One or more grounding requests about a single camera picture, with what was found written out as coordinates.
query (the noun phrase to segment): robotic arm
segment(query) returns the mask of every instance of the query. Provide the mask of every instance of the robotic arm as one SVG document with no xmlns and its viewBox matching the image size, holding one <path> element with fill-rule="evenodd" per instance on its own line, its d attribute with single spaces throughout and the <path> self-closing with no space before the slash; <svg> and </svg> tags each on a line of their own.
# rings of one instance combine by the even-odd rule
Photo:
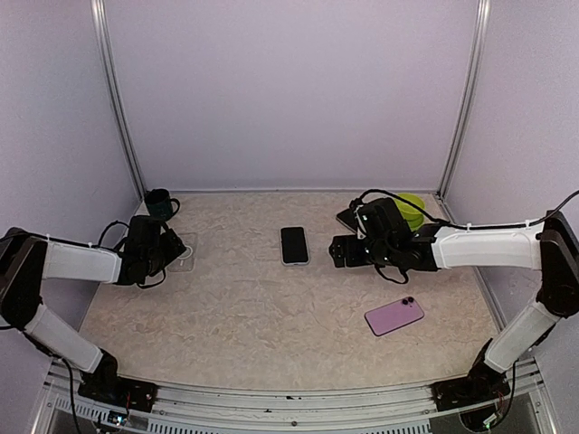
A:
<svg viewBox="0 0 579 434">
<path fill-rule="evenodd" d="M 115 357 L 79 335 L 40 296 L 46 278 L 143 285 L 148 276 L 165 273 L 165 266 L 185 251 L 166 223 L 146 215 L 131 219 L 120 244 L 123 251 L 9 230 L 0 240 L 0 322 L 20 330 L 44 353 L 79 368 L 80 395 L 120 407 L 129 405 L 130 396 L 131 408 L 150 411 L 155 384 L 118 377 Z"/>
<path fill-rule="evenodd" d="M 461 230 L 434 223 L 411 232 L 390 198 L 355 201 L 352 207 L 359 234 L 334 237 L 329 252 L 337 268 L 374 265 L 380 272 L 394 266 L 405 281 L 409 269 L 504 266 L 542 271 L 536 298 L 483 346 L 469 374 L 432 386 L 439 410 L 508 394 L 505 372 L 528 348 L 540 344 L 561 318 L 579 312 L 579 242 L 560 212 L 550 212 L 540 224 L 527 222 L 511 229 Z"/>
</svg>

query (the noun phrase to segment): pink smartphone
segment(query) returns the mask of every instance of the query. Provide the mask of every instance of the pink smartphone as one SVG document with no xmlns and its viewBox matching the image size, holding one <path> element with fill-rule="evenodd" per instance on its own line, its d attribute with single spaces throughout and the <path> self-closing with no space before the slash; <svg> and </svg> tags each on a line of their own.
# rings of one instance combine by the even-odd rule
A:
<svg viewBox="0 0 579 434">
<path fill-rule="evenodd" d="M 364 314 L 372 333 L 382 336 L 424 318 L 424 311 L 413 297 L 394 301 Z"/>
</svg>

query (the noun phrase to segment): white wall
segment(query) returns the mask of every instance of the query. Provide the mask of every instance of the white wall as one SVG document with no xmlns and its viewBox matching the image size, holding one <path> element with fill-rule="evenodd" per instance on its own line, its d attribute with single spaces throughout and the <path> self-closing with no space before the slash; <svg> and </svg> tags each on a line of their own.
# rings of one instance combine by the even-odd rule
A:
<svg viewBox="0 0 579 434">
<path fill-rule="evenodd" d="M 0 95 L 0 234 L 20 226 L 96 241 L 135 211 L 89 1 L 0 2 Z M 94 290 L 54 280 L 42 295 L 78 326 Z M 17 332 L 0 332 L 0 432 L 30 432 L 49 363 Z"/>
<path fill-rule="evenodd" d="M 540 217 L 579 188 L 579 4 L 493 0 L 466 143 L 450 191 L 460 220 Z M 564 209 L 579 233 L 579 201 Z M 538 273 L 487 269 L 508 319 L 535 295 Z M 536 351 L 563 433 L 577 432 L 579 317 Z"/>
<path fill-rule="evenodd" d="M 107 2 L 149 188 L 434 190 L 477 2 Z"/>
</svg>

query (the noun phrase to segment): black smartphone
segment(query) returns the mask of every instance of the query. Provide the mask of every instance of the black smartphone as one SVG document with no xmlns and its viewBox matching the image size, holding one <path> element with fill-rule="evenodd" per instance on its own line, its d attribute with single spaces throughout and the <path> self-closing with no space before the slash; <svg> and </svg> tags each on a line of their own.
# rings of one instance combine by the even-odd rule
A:
<svg viewBox="0 0 579 434">
<path fill-rule="evenodd" d="M 349 230 L 353 233 L 358 232 L 358 223 L 356 221 L 356 217 L 354 212 L 349 208 L 345 209 L 342 212 L 339 212 L 336 216 L 336 220 L 346 226 Z"/>
<path fill-rule="evenodd" d="M 309 263 L 306 232 L 302 227 L 280 230 L 281 262 L 283 265 L 306 265 Z"/>
</svg>

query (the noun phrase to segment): dark green mug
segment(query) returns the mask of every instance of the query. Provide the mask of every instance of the dark green mug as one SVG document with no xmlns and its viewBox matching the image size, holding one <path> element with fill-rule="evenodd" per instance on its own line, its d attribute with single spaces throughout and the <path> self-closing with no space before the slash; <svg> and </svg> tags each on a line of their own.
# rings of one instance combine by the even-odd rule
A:
<svg viewBox="0 0 579 434">
<path fill-rule="evenodd" d="M 173 203 L 177 205 L 176 210 L 173 210 Z M 159 219 L 163 222 L 168 222 L 181 208 L 181 203 L 171 198 L 169 191 L 165 188 L 156 188 L 151 190 L 145 196 L 145 206 L 151 217 Z"/>
</svg>

